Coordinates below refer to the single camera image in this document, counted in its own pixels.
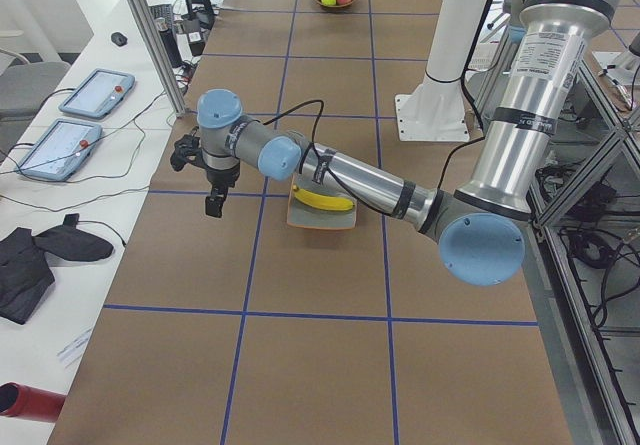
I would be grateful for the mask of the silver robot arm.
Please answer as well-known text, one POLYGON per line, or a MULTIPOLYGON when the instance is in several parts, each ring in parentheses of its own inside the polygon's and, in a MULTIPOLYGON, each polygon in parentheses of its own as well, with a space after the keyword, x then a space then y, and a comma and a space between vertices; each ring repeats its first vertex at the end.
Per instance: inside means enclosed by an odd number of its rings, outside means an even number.
POLYGON ((293 196, 320 210, 363 204, 410 222, 431 237, 444 266, 477 286, 499 284, 520 268, 525 245, 519 225, 547 144, 589 41, 611 23, 619 0, 513 0, 523 35, 503 98, 485 131, 470 180, 453 193, 415 183, 294 132, 269 129, 243 111, 226 89, 203 94, 197 122, 212 192, 206 212, 221 213, 241 164, 275 180, 292 180, 293 196))

